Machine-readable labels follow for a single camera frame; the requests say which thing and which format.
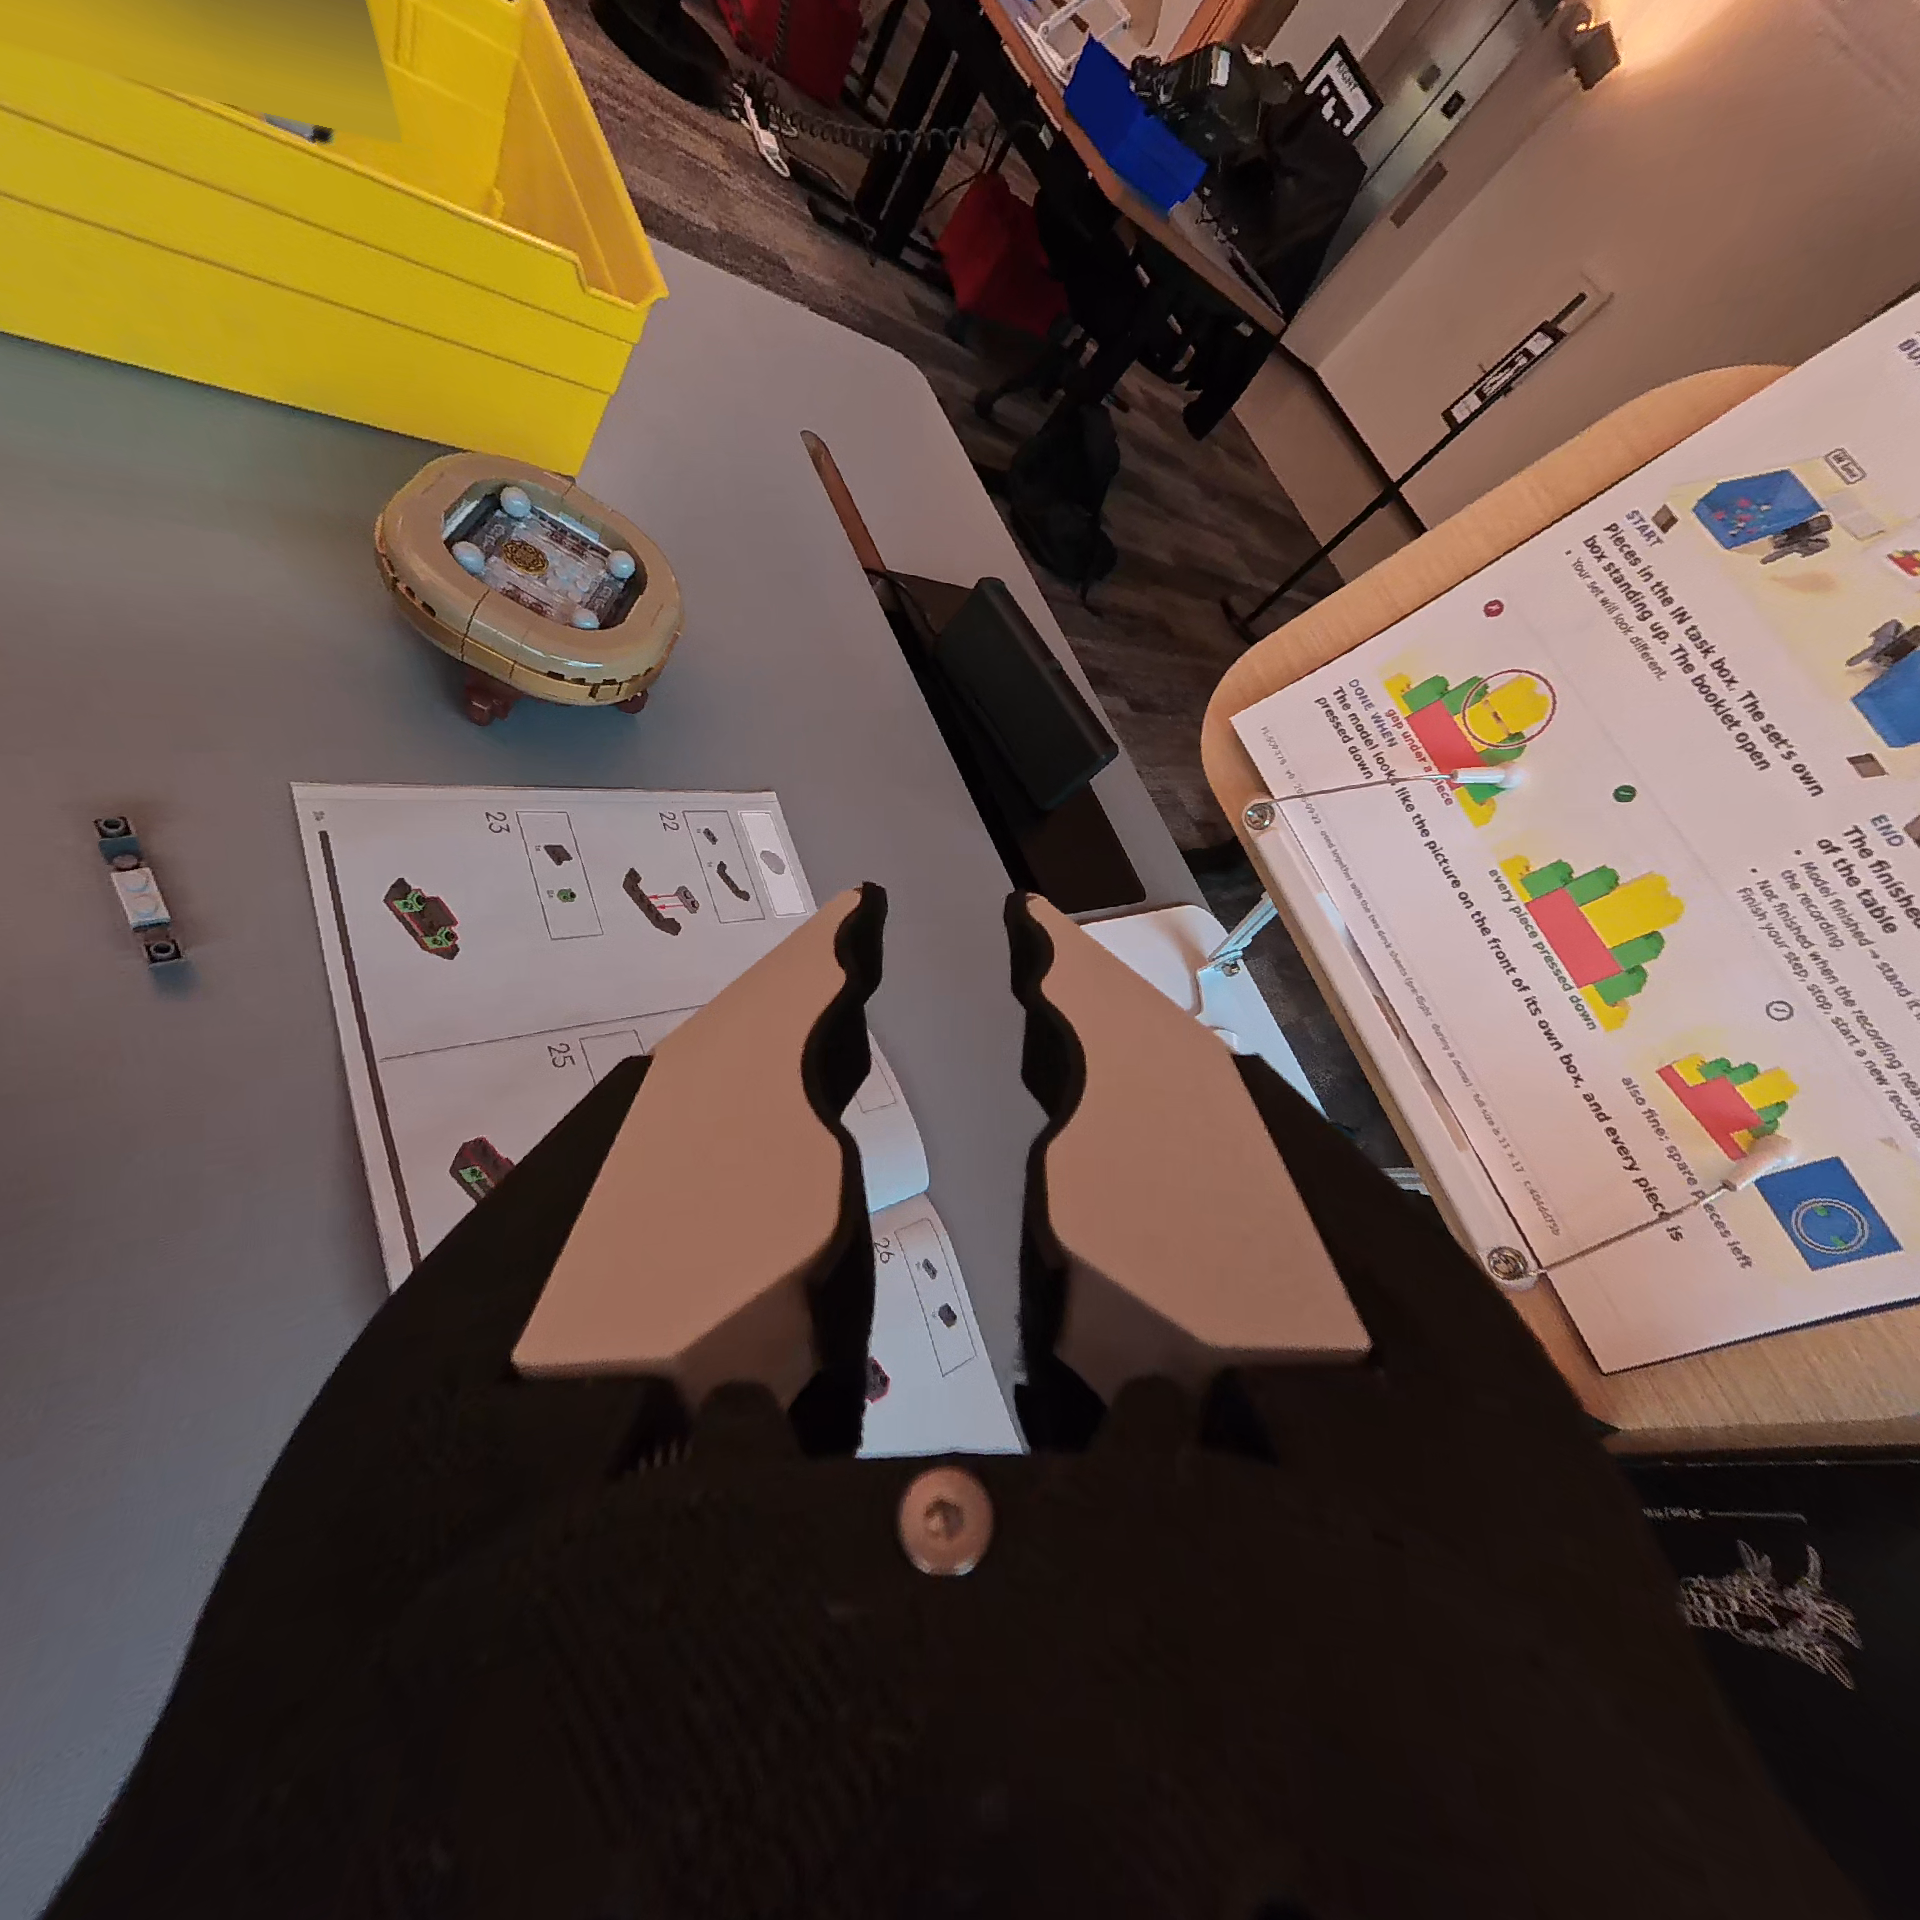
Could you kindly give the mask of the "small grey brick assembly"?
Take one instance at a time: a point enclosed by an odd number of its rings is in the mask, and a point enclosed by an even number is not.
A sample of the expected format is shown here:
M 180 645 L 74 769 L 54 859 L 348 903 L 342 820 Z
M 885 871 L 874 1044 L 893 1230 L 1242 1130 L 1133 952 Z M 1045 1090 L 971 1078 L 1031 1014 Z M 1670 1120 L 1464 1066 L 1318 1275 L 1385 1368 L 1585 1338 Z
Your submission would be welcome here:
M 182 968 L 188 951 L 132 820 L 123 814 L 96 816 L 92 838 L 140 959 L 154 971 Z

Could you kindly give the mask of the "grey desk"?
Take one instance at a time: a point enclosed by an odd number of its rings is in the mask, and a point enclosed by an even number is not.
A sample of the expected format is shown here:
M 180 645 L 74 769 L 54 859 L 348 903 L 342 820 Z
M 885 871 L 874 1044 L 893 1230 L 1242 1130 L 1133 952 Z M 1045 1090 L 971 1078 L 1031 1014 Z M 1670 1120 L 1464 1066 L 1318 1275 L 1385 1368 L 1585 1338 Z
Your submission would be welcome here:
M 771 789 L 803 873 L 885 885 L 874 1025 L 1001 1384 L 1021 1154 L 1011 883 L 800 431 L 883 560 L 1064 635 L 921 371 L 661 248 L 583 478 L 679 574 L 638 717 L 480 730 L 372 562 L 429 455 L 3 340 L 3 1915 L 147 1737 L 288 1432 L 387 1296 L 294 781 Z M 92 819 L 188 951 L 132 946 Z

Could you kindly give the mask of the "yellow plastic bin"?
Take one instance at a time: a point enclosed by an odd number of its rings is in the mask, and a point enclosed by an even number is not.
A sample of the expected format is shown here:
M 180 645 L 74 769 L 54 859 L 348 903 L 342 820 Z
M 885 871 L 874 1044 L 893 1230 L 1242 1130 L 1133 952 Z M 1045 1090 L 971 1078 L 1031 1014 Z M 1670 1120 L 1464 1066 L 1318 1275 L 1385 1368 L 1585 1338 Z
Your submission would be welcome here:
M 3 5 L 7 334 L 577 470 L 666 299 L 546 5 L 364 5 L 392 136 Z

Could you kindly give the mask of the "printed instruction sheet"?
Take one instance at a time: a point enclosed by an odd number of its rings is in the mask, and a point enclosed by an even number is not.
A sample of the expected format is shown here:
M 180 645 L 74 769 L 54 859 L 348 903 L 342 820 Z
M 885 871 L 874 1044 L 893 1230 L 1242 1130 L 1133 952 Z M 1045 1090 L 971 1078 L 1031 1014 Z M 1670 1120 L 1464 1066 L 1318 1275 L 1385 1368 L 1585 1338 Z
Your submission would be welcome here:
M 1916 1301 L 1916 299 L 1232 727 L 1603 1376 Z

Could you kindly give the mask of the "dark rectangular box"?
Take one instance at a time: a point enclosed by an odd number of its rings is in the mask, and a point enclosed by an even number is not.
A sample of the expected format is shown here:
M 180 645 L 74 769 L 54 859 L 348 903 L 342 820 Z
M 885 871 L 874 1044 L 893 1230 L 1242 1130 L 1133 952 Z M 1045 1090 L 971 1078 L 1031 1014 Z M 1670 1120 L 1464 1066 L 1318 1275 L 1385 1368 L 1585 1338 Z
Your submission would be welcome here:
M 1106 720 L 1000 577 L 980 577 L 939 626 L 932 663 L 1035 811 L 1057 811 L 1114 760 Z

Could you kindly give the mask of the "long wooden table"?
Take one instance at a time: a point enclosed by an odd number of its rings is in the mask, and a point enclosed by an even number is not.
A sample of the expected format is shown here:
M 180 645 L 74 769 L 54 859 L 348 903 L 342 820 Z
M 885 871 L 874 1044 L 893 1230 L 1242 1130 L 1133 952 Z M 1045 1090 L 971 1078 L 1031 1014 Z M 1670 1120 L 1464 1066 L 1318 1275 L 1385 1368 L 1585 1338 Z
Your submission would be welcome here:
M 1125 184 L 1098 153 L 1091 132 L 1083 131 L 1065 106 L 1061 84 L 1052 79 L 1037 48 L 1029 41 L 1014 12 L 1000 1 L 980 1 L 980 12 L 993 29 L 1011 72 L 1032 93 L 1037 111 L 1052 126 L 1052 144 L 1068 145 L 1078 157 L 1104 199 L 1138 231 L 1183 269 L 1199 276 L 1222 301 L 1230 301 L 1246 323 L 1271 340 L 1283 337 L 1284 319 L 1270 290 L 1246 269 L 1227 241 L 1203 222 L 1199 199 L 1161 209 Z

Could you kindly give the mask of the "white stand base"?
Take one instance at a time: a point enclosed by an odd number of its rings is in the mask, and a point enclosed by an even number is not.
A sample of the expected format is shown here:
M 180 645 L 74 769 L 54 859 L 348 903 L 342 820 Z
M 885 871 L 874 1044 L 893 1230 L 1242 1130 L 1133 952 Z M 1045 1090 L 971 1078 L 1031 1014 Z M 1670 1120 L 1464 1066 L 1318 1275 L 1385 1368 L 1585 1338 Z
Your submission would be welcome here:
M 1211 1031 L 1232 1052 L 1260 1057 L 1319 1115 L 1324 1113 L 1303 1062 L 1283 1036 L 1277 1020 L 1260 994 L 1244 952 L 1241 951 L 1225 962 L 1213 957 L 1213 948 L 1230 934 L 1204 906 L 1136 908 L 1082 920 L 1082 926 L 1175 1007 Z

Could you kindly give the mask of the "brown wooden strip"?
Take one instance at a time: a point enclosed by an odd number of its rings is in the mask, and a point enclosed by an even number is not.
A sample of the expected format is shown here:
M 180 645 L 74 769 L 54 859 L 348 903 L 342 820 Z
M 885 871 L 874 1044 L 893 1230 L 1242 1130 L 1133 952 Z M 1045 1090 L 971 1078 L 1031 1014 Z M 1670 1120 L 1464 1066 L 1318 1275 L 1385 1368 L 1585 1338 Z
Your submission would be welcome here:
M 870 528 L 867 525 L 845 475 L 835 467 L 831 449 L 816 431 L 806 427 L 800 431 L 800 441 L 812 468 L 816 470 L 816 478 L 821 480 L 829 497 L 829 507 L 833 509 L 833 518 L 852 545 L 856 563 L 859 563 L 869 581 L 885 577 L 886 562 L 877 551 Z

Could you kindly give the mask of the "black-framed tag sign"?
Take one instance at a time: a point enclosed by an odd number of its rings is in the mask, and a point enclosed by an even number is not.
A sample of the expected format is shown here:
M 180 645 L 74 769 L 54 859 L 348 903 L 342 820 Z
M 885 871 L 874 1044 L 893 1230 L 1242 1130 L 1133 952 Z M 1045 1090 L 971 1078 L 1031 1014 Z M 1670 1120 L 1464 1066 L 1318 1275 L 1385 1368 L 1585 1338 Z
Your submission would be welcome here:
M 1380 94 L 1343 36 L 1334 36 L 1304 70 L 1303 87 L 1319 120 L 1346 139 L 1355 139 L 1382 111 Z

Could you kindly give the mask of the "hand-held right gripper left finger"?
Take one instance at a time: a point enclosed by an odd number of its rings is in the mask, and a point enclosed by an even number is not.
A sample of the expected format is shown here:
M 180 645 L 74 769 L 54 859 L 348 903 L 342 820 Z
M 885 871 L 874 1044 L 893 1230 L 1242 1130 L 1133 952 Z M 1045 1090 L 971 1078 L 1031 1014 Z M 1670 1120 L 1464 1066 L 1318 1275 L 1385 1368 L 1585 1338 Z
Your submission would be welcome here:
M 876 1272 L 847 1113 L 870 1070 L 886 906 L 870 880 L 829 897 L 656 1044 L 517 1376 L 661 1381 L 688 1412 L 759 1386 L 803 1450 L 858 1450 Z

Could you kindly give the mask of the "blue storage bin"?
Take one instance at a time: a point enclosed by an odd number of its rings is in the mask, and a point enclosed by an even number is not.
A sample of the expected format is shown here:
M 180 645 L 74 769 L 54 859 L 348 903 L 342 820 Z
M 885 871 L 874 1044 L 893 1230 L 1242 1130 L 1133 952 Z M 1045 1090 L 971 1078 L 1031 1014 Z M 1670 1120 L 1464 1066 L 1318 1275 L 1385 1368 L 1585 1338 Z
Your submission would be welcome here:
M 1064 106 L 1104 164 L 1154 211 L 1169 211 L 1199 189 L 1204 157 L 1141 103 L 1125 66 L 1104 44 L 1083 41 Z

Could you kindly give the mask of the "brick instruction booklet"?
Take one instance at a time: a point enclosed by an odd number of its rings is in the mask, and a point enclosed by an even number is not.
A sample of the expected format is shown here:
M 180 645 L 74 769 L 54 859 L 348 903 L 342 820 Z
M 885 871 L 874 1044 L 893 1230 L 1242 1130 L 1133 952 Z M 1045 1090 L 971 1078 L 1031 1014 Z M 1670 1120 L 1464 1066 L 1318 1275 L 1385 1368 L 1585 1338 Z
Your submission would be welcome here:
M 292 794 L 389 1290 L 814 910 L 771 792 Z M 863 1452 L 1021 1452 L 921 1133 L 869 1044 L 845 1115 L 876 1257 Z

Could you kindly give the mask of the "black floor stand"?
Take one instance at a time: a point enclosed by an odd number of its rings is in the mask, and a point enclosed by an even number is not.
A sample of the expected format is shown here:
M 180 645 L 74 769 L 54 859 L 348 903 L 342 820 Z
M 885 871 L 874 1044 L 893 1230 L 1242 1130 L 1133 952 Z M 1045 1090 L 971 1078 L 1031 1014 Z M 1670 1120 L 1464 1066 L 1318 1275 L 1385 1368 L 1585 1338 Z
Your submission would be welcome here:
M 588 1 L 588 12 L 659 85 L 696 107 L 728 107 L 732 64 L 680 1 Z

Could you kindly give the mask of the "red storage bin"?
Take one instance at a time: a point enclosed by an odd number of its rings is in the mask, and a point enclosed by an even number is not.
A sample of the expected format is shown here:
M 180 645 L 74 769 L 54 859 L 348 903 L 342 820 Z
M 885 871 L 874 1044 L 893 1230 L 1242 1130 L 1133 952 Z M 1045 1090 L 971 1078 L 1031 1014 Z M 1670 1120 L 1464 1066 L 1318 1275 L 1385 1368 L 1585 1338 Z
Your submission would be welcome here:
M 972 176 L 936 237 L 956 314 L 1043 340 L 1068 319 L 1037 211 L 1000 173 Z
M 863 32 L 856 1 L 716 1 L 733 45 L 833 107 Z

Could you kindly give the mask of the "black bag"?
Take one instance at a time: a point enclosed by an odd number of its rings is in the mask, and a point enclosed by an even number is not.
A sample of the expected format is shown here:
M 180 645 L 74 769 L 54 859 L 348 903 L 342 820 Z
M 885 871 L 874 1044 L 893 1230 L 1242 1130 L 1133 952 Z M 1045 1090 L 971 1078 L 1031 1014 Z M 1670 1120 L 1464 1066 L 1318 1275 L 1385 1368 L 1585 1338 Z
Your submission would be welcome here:
M 1148 52 L 1128 66 L 1138 106 L 1210 165 L 1237 165 L 1263 147 L 1266 121 L 1277 121 L 1304 94 L 1288 61 L 1232 41 L 1159 59 Z

